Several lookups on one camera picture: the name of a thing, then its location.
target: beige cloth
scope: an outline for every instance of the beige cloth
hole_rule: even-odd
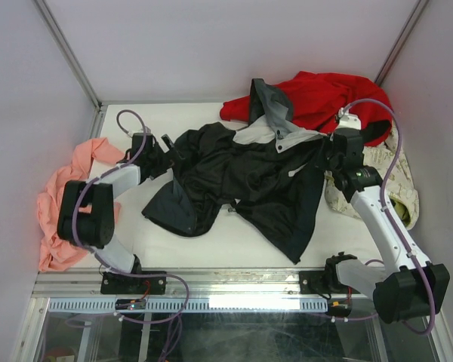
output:
[[[390,166],[398,143],[398,131],[393,125],[390,135],[384,143],[377,147],[364,148],[364,163],[375,167],[379,174],[386,176],[387,168]],[[360,219],[359,214],[349,204],[342,192],[337,190],[330,176],[325,187],[325,200],[330,208],[348,216]],[[413,178],[409,170],[408,160],[404,149],[401,148],[396,166],[387,181],[387,194],[389,195],[399,217],[409,230],[412,229],[419,217],[420,201],[418,192],[414,189]]]

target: white wall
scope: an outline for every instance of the white wall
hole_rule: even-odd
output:
[[[451,274],[443,309],[453,333],[453,0],[431,1],[385,88],[420,192],[414,236]]]
[[[102,101],[228,100],[300,70],[374,79],[415,0],[48,0]]]
[[[0,362],[37,275],[37,194],[87,137],[93,109],[32,1],[0,0]]]

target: black jacket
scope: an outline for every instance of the black jacket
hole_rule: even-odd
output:
[[[315,167],[323,137],[291,123],[293,109],[280,89],[255,79],[248,128],[221,123],[188,130],[175,142],[184,161],[173,166],[143,215],[177,235],[210,230],[223,204],[254,225],[293,263],[315,226],[323,172]]]

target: red shirt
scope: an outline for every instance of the red shirt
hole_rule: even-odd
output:
[[[381,88],[369,79],[356,75],[299,72],[292,80],[276,86],[294,104],[294,124],[322,133],[335,130],[335,115],[341,107],[354,100],[372,98],[391,107],[389,98]],[[249,103],[249,96],[225,102],[220,110],[221,119],[248,121]],[[390,113],[379,105],[362,103],[349,112],[359,117],[363,130],[370,126],[368,135],[363,135],[366,146],[376,146],[387,138],[392,120]]]

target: peach towel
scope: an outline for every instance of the peach towel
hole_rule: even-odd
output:
[[[72,163],[55,171],[48,180],[45,191],[41,192],[37,198],[37,217],[45,234],[40,246],[39,271],[66,270],[88,253],[57,236],[57,221],[66,182],[71,179],[87,179],[93,160],[115,164],[123,156],[124,152],[110,145],[107,138],[88,140],[75,148]],[[119,208],[119,204],[114,205],[116,220]]]

